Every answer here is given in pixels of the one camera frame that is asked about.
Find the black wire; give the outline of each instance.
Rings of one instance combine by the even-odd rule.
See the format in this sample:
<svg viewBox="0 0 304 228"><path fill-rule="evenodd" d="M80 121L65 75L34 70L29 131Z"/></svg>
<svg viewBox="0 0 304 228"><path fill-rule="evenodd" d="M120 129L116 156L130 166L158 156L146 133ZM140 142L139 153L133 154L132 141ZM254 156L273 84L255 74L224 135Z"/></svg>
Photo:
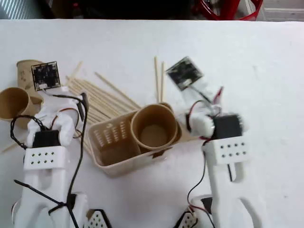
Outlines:
<svg viewBox="0 0 304 228"><path fill-rule="evenodd" d="M232 173L231 173L231 168L230 168L230 165L228 164L228 172L229 172L229 178L230 178L230 181L232 182Z"/></svg>
<svg viewBox="0 0 304 228"><path fill-rule="evenodd" d="M191 85L189 86L189 88L191 88L192 90L194 90L195 92L197 92L199 95L201 95L208 103L213 104L210 101L210 99L206 95L204 95L201 91L197 90L195 87L193 87Z"/></svg>
<svg viewBox="0 0 304 228"><path fill-rule="evenodd" d="M203 143L203 146L206 145L206 143L208 143L209 141L210 141L210 140L206 140L206 141ZM190 189L190 191L188 192L188 195L187 195L187 202L188 202L189 204L190 204L190 201L189 201L190 193L191 193L197 186L200 185L200 183L203 181L203 179L204 179L204 177L205 177L205 173L206 173L206 152L205 152L205 151L203 151L203 155L204 155L204 169L203 169L203 175L202 175L200 181L199 181L192 189ZM202 210L202 211L204 211L204 212L207 214L207 216L208 216L208 218L209 218L209 220L210 220L210 223L212 224L212 227L215 228L215 225L214 225L214 223L213 223L213 221L212 221L212 219L211 219L209 213L208 213L207 211L205 211L205 210Z"/></svg>
<svg viewBox="0 0 304 228"><path fill-rule="evenodd" d="M82 158L83 158L83 154L84 154L84 132L86 130L86 120L87 120L87 112L88 112L88 107L86 106L85 102L81 99L79 99L78 97L74 97L74 96L67 96L67 95L51 95L51 96L54 96L54 97L60 97L60 98L71 98L71 99L75 99L77 100L78 102L80 102L84 109L85 109L85 119L84 119L84 125L83 125L83 128L82 128L82 134L81 134L81 143L80 143L80 157L79 157L79 160L78 160L78 164L77 164L77 167L75 169L75 172L74 172L74 175L72 177L72 180L71 180L71 183L70 183L70 187L68 189L68 193L67 193L67 197L66 197L66 203L67 203L67 209L71 215L71 218L73 220L73 223L74 223L74 226L76 228L79 228L78 224L77 224L77 221L75 219L75 216L73 214L73 211L72 211L72 206L70 204L70 199L71 199L71 195L72 195L72 188L73 188L73 185L74 185L74 181L75 181L75 178L78 174L78 170L79 170L79 167L80 167L80 164L81 164L81 161L82 161Z"/></svg>
<svg viewBox="0 0 304 228"><path fill-rule="evenodd" d="M56 204L58 204L58 205L64 204L63 202L59 202L59 201L57 201L57 200L51 198L50 196L44 194L43 192L41 192L41 191L39 191L39 190L33 188L33 187L30 186L29 184L25 184L25 183L23 183L23 182L21 182L21 181L19 181L19 180L14 180L14 182L15 182L16 184L19 184L19 185L21 185L21 186L23 186L23 187L25 187L25 188L28 188L28 189L34 191L35 193L39 194L40 196L43 196L44 198L47 198L48 200L50 200L50 201L52 201L52 202L54 202L54 203L56 203Z"/></svg>
<svg viewBox="0 0 304 228"><path fill-rule="evenodd" d="M37 119L36 117L34 116L31 116L31 115L17 115L15 116L12 121L10 122L10 137L20 146L22 147L24 150L27 149L27 146L24 144L24 143L21 143L16 137L15 137L15 134L14 134L14 128L15 128L15 123L16 121L19 119L19 118L28 118L28 119L32 119L33 121L35 121L38 126L40 127L40 130L41 131L46 131L46 130L49 130L45 125L43 125L42 121Z"/></svg>

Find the red chair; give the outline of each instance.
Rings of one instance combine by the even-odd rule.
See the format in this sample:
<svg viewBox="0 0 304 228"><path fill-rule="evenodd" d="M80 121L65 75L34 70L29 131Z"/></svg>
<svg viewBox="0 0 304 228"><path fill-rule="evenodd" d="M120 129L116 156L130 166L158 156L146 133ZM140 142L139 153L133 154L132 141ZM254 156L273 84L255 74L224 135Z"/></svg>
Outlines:
<svg viewBox="0 0 304 228"><path fill-rule="evenodd" d="M234 20L234 16L237 12L238 5L240 0L223 0L223 6L220 10L220 15L216 15L212 9L207 5L207 3L204 0L198 0L195 4L193 11L194 12L200 12L204 17L206 17L209 20ZM261 5L263 3L263 0L251 0L251 2L256 7L256 11L253 13L239 18L238 20L256 20L257 15L260 11Z"/></svg>

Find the black object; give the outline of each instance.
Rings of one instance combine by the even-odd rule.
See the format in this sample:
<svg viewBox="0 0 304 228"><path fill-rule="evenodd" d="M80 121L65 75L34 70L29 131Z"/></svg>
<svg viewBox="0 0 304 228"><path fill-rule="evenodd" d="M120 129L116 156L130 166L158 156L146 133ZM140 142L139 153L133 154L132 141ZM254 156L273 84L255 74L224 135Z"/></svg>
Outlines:
<svg viewBox="0 0 304 228"><path fill-rule="evenodd" d="M166 73L181 91L203 77L203 74L195 67L189 57L185 57L171 66Z"/></svg>
<svg viewBox="0 0 304 228"><path fill-rule="evenodd" d="M60 146L59 130L36 132L33 148Z"/></svg>
<svg viewBox="0 0 304 228"><path fill-rule="evenodd" d="M226 139L242 135L242 128L238 115L225 115L213 118L215 126L211 139Z"/></svg>
<svg viewBox="0 0 304 228"><path fill-rule="evenodd" d="M206 209L206 211L207 211L209 214L212 214L212 213L211 213L212 197L202 198L200 201L203 203L204 208Z"/></svg>
<svg viewBox="0 0 304 228"><path fill-rule="evenodd" d="M89 108L89 101L87 99L86 93L81 93L80 95L82 96L82 100L84 101L84 104L86 105L86 107L88 109ZM84 115L84 110L83 110L82 105L81 105L80 102L78 102L77 108L78 108L78 111L79 111L80 118L83 121L85 115Z"/></svg>
<svg viewBox="0 0 304 228"><path fill-rule="evenodd" d="M35 90L61 87L57 62L31 66Z"/></svg>

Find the beige plastic container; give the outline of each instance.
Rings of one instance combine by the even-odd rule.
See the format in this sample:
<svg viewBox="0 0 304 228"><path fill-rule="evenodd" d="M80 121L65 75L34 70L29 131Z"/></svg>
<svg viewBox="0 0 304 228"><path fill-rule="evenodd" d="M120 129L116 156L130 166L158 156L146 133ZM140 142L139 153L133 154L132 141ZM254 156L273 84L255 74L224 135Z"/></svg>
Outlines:
<svg viewBox="0 0 304 228"><path fill-rule="evenodd" d="M18 87L27 91L33 104L40 104L43 101L43 98L35 91L31 66L42 63L43 62L41 61L33 59L27 59L17 62Z"/></svg>
<svg viewBox="0 0 304 228"><path fill-rule="evenodd" d="M95 165L111 177L163 160L174 144L196 139L189 137L187 131L175 121L177 133L174 133L175 137L173 141L170 140L171 143L156 150L141 147L131 133L131 121L137 112L96 123L88 129L87 136L91 147L89 153Z"/></svg>
<svg viewBox="0 0 304 228"><path fill-rule="evenodd" d="M11 87L0 93L0 119L12 121L17 115L35 115L37 113L28 93L21 88ZM27 129L30 119L19 118L16 125Z"/></svg>

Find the cup rim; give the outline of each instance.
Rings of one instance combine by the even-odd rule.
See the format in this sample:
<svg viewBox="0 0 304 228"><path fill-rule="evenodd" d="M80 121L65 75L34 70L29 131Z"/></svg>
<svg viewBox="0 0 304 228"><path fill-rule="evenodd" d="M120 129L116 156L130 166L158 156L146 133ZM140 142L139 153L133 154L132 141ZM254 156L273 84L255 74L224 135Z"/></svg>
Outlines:
<svg viewBox="0 0 304 228"><path fill-rule="evenodd" d="M173 118L175 119L175 116L174 116L173 111L172 111L171 109L169 109L168 107L162 105L162 104L149 104L149 105L146 105L145 107L139 109L139 110L135 113L135 115L132 117L132 120L131 120L131 129L130 129L130 130L131 130L131 135L132 135L133 139L136 141L136 143L139 144L139 145L140 145L141 147L143 147L143 148L146 148L146 149L148 149L148 150L159 150L159 149L163 149L163 148L165 148L165 147L171 145L172 142L174 141L174 139L175 139L176 136L177 136L177 133L178 133L178 126L177 126L176 119L175 119L175 123L176 123L176 125L175 125L175 132L174 132L173 137L172 137L166 144L161 145L161 146L157 146L157 147L147 146L147 145L143 144L141 141L139 141L139 139L135 136L135 134L134 134L134 132L133 132L133 123L134 123L134 119L137 117L137 115L138 115L142 110L144 110L144 109L146 109L147 107L150 107L150 106L161 106L161 107L165 108L167 111L169 111L169 112L172 114Z"/></svg>
<svg viewBox="0 0 304 228"><path fill-rule="evenodd" d="M19 63L23 63L23 62L26 62L26 61L37 61L37 62L43 63L42 61L36 60L36 59L24 59L24 60L18 61L18 62L16 63L16 66L18 67L18 64L19 64Z"/></svg>

